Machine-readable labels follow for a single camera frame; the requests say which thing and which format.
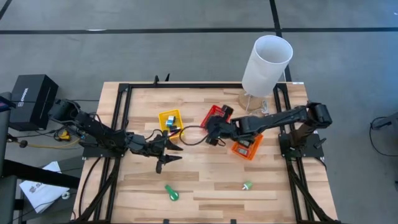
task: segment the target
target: wooden table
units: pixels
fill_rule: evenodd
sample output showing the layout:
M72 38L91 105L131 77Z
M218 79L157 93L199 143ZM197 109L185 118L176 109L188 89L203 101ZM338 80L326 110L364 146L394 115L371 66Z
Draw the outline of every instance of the wooden table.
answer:
M98 105L97 113L108 126L111 126L118 85L118 82L104 83ZM292 107L305 105L307 93L304 85L287 83L287 86ZM158 114L177 108L185 126L200 124L214 104L232 107L232 117L244 116L245 111L237 102L240 91L230 88L133 89L127 130L149 136L153 129L159 128ZM273 94L267 97L267 102L269 112L276 113ZM185 140L195 142L204 134L201 129L188 129ZM178 154L183 159L164 166L161 174L155 173L156 158L137 156L128 151L119 171L112 223L161 223L165 218L170 219L171 223L229 223L231 219L237 219L238 223L295 222L286 163L280 154L278 134L279 128L263 132L264 140L253 161L233 154L230 150L232 141L226 141L226 147L214 147L206 143L185 146L178 143L184 151L167 153ZM95 160L91 158L85 161L77 198ZM96 165L88 180L83 209L98 191L103 161L101 159ZM303 159L303 163L310 193L326 214L337 219L325 168L312 158ZM243 183L247 180L254 185L251 190L243 191ZM164 189L166 184L180 193L178 201L169 199ZM303 219L306 219L301 194L299 198ZM105 195L104 201L101 218L105 215L108 195ZM78 200L74 211L77 214Z

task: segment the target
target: yellow box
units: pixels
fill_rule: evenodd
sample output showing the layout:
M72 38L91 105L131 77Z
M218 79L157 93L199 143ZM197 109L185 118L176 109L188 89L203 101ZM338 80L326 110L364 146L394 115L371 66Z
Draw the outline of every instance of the yellow box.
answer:
M166 121L168 120L169 116L175 116L175 121L174 121L173 126L176 126L180 129L184 128L184 126L182 124L180 110L176 109L176 110L161 112L159 114L159 124L160 124L160 128L162 131L168 131L170 133L170 128L166 126ZM176 135L172 136L170 139L178 138L178 135L180 135L180 134L176 134Z

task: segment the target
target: gray floor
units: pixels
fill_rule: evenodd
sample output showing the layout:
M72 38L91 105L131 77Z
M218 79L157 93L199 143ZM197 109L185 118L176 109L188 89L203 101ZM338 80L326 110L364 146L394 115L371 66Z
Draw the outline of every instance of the gray floor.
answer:
M395 0L277 0L283 28L398 27ZM0 30L273 27L266 0L13 0ZM105 81L240 81L253 42L248 34L0 35L0 90L21 74L45 73L58 97L98 99ZM339 219L398 223L398 159L377 154L369 122L398 111L398 33L284 33L294 48L293 81L326 104L334 123L320 131ZM82 103L95 111L96 103ZM12 134L22 135L10 130ZM47 142L47 137L30 139ZM377 147L398 154L390 128ZM81 150L7 148L6 157L33 166L81 155ZM30 223L64 222L70 211Z

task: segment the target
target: red container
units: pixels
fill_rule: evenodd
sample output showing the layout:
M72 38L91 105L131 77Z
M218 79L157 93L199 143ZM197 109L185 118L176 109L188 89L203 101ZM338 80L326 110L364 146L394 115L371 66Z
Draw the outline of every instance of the red container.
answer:
M206 118L201 122L200 126L204 128L209 117L214 115L224 116L224 111L219 106L213 105L207 113Z

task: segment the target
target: black case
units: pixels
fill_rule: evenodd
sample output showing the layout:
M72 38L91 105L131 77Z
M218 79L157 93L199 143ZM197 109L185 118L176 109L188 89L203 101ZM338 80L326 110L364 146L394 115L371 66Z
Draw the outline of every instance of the black case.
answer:
M19 75L12 90L9 126L18 131L36 131L47 128L50 111L58 85L46 75Z

